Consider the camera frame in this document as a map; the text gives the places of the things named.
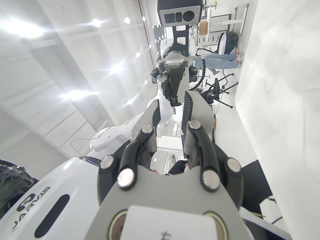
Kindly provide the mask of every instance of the white floor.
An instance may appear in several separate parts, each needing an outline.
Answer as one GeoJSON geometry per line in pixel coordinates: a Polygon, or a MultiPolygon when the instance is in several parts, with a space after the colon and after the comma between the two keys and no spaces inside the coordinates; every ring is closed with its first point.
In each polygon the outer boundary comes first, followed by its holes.
{"type": "MultiPolygon", "coordinates": [[[[217,9],[212,11],[212,16],[224,15],[234,12],[234,8],[238,7],[236,19],[242,18],[244,8],[246,4],[249,3],[247,17],[243,29],[242,36],[239,37],[238,47],[241,52],[244,53],[246,57],[246,51],[248,47],[249,37],[251,34],[252,25],[254,22],[254,17],[256,13],[256,8],[258,0],[217,0],[217,9]]],[[[240,25],[234,26],[234,31],[239,33],[240,25]]],[[[239,81],[242,67],[240,69],[226,69],[224,71],[225,75],[229,73],[234,73],[234,76],[228,77],[228,83],[225,88],[230,87],[234,83],[239,81]]],[[[207,74],[210,73],[209,83],[213,83],[215,76],[207,70],[207,74]]],[[[222,71],[220,71],[217,76],[218,79],[224,77],[222,71]]],[[[224,85],[225,80],[221,81],[220,85],[224,85]]],[[[217,113],[217,126],[215,131],[216,143],[224,150],[224,152],[229,156],[236,158],[242,166],[245,166],[257,159],[255,150],[250,142],[247,132],[243,126],[243,123],[239,117],[237,106],[235,103],[235,96],[237,91],[237,86],[229,90],[230,94],[223,93],[221,96],[221,101],[233,106],[233,109],[229,107],[214,103],[213,111],[217,113]]],[[[282,214],[278,208],[278,205],[273,201],[265,200],[261,204],[261,210],[265,216],[265,220],[268,222],[273,222],[275,219],[280,217],[282,214]]],[[[281,219],[275,223],[279,228],[289,232],[285,219],[281,219]]]]}

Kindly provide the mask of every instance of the cardboard box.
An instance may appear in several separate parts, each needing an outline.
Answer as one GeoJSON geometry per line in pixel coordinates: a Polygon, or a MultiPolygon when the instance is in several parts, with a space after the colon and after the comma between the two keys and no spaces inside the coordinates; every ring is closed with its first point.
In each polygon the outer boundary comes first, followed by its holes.
{"type": "Polygon", "coordinates": [[[208,21],[200,22],[200,35],[208,33],[208,21]]]}

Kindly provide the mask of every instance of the black fabric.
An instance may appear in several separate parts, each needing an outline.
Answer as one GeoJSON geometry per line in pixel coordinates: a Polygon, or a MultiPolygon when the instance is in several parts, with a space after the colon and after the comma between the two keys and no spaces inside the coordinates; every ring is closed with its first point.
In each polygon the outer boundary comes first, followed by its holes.
{"type": "Polygon", "coordinates": [[[188,163],[187,160],[179,160],[179,161],[177,161],[173,165],[173,167],[170,169],[170,171],[168,173],[171,174],[171,175],[184,173],[184,169],[185,169],[187,163],[188,163]]]}

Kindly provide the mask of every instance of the camera lens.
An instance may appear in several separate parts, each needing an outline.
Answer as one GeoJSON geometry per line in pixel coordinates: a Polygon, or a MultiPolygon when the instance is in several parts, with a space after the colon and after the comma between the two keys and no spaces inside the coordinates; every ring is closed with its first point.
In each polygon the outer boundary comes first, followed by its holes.
{"type": "Polygon", "coordinates": [[[183,14],[183,20],[186,21],[186,22],[190,22],[191,20],[193,20],[195,17],[195,14],[193,11],[186,11],[184,14],[183,14]]]}

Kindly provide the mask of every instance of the metal screw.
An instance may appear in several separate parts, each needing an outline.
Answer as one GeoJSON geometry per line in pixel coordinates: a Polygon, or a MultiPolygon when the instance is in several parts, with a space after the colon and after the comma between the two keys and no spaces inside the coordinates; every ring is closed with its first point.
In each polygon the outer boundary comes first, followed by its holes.
{"type": "Polygon", "coordinates": [[[190,125],[190,127],[191,127],[192,129],[195,129],[195,130],[197,130],[197,129],[199,129],[199,128],[201,127],[200,122],[197,121],[197,120],[192,120],[192,121],[190,121],[189,125],[190,125]]]}
{"type": "Polygon", "coordinates": [[[216,190],[220,186],[220,178],[216,172],[211,169],[207,169],[202,174],[204,184],[210,190],[216,190]]]}
{"type": "Polygon", "coordinates": [[[240,163],[239,163],[237,160],[235,160],[234,158],[229,158],[226,163],[227,163],[229,169],[232,170],[233,172],[235,172],[235,173],[240,172],[240,170],[241,170],[241,165],[240,165],[240,163]]]}
{"type": "Polygon", "coordinates": [[[131,135],[130,135],[130,137],[129,137],[129,140],[130,140],[130,141],[135,140],[138,134],[139,134],[139,132],[133,132],[133,133],[131,133],[131,135]]]}
{"type": "Polygon", "coordinates": [[[100,168],[102,168],[102,169],[110,168],[112,166],[114,160],[115,159],[113,158],[112,155],[105,156],[100,162],[100,168]]]}
{"type": "Polygon", "coordinates": [[[120,188],[126,188],[132,184],[135,178],[135,173],[132,169],[124,169],[118,176],[118,186],[120,188]]]}
{"type": "Polygon", "coordinates": [[[142,127],[142,132],[145,134],[150,134],[152,132],[153,127],[151,125],[145,125],[142,127]]]}

